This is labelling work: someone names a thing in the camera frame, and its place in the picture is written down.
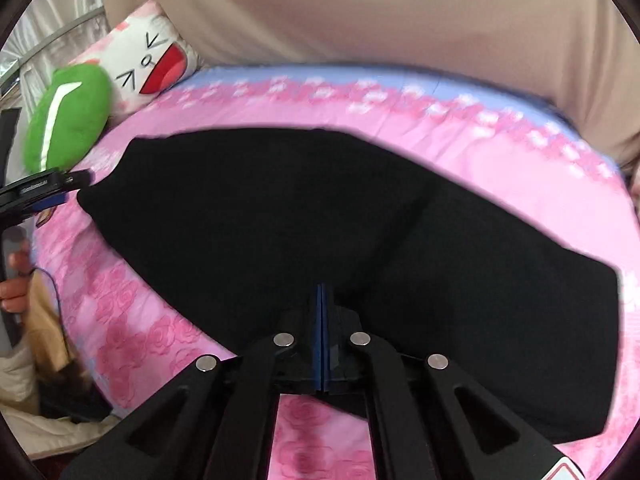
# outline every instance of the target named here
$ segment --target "green pillow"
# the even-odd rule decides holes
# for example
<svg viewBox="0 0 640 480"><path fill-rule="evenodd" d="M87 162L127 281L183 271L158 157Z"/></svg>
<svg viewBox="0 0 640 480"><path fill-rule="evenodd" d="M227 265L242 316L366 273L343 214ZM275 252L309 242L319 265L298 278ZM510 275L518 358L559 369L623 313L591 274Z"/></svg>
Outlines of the green pillow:
<svg viewBox="0 0 640 480"><path fill-rule="evenodd" d="M110 110L111 80L104 69L83 63L56 70L27 130L27 170L70 170L98 140Z"/></svg>

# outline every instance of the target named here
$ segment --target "white curtain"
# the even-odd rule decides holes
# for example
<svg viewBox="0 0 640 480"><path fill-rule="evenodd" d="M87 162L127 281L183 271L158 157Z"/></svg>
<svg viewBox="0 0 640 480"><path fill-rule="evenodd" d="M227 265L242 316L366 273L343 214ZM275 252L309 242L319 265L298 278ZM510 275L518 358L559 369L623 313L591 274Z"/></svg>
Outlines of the white curtain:
<svg viewBox="0 0 640 480"><path fill-rule="evenodd" d="M73 20L102 6L102 0L33 0L0 52L0 76L19 59ZM66 65L109 31L96 16L53 41L20 68L23 113L28 117L51 83L55 69Z"/></svg>

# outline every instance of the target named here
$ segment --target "bed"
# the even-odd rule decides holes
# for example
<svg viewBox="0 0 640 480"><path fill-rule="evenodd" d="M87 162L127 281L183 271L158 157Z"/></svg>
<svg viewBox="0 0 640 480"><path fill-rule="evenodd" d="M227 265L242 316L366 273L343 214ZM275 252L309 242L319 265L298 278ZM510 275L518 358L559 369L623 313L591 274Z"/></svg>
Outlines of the bed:
<svg viewBox="0 0 640 480"><path fill-rule="evenodd" d="M277 66L197 73L111 130L79 168L102 179L133 137L258 124L353 132L618 270L620 356L606 430L559 446L588 479L598 478L640 415L640 237L614 163L542 101L433 72ZM184 236L189 242L188 228ZM104 244L74 196L36 230L34 249L56 279L70 338L119 415L197 356L232 356ZM366 421L311 398L282 397L270 479L293 478L374 478Z"/></svg>

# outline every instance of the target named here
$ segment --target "pillow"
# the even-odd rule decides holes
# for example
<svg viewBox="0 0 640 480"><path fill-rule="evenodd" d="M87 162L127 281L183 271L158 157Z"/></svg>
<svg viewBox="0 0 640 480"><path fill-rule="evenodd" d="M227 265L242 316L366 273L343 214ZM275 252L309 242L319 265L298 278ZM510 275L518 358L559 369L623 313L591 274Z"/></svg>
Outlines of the pillow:
<svg viewBox="0 0 640 480"><path fill-rule="evenodd" d="M111 115L123 117L196 70L196 52L180 38L155 0L149 0L72 64L98 64L113 85Z"/></svg>
<svg viewBox="0 0 640 480"><path fill-rule="evenodd" d="M56 70L36 106L24 141L30 173L69 170L95 144L111 110L111 80L99 66L78 64Z"/></svg>

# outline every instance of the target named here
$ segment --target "round metal pin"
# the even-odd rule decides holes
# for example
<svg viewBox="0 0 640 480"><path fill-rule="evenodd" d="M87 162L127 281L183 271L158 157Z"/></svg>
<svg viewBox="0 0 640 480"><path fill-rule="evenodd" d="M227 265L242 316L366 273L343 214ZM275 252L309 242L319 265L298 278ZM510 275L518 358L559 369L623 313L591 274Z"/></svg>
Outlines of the round metal pin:
<svg viewBox="0 0 640 480"><path fill-rule="evenodd" d="M351 337L349 338L349 340L354 345L366 346L369 343L371 343L371 336L366 332L354 332L353 334L351 334Z"/></svg>
<svg viewBox="0 0 640 480"><path fill-rule="evenodd" d="M295 340L296 338L294 338L287 332L280 332L273 338L273 342L276 344L276 346L291 346L293 345Z"/></svg>
<svg viewBox="0 0 640 480"><path fill-rule="evenodd" d="M444 370L449 366L449 360L442 354L431 354L427 359L427 364L436 370Z"/></svg>
<svg viewBox="0 0 640 480"><path fill-rule="evenodd" d="M213 357L213 355L203 355L198 357L198 360L196 361L196 368L201 372L210 372L217 364L218 361L216 361L216 358Z"/></svg>

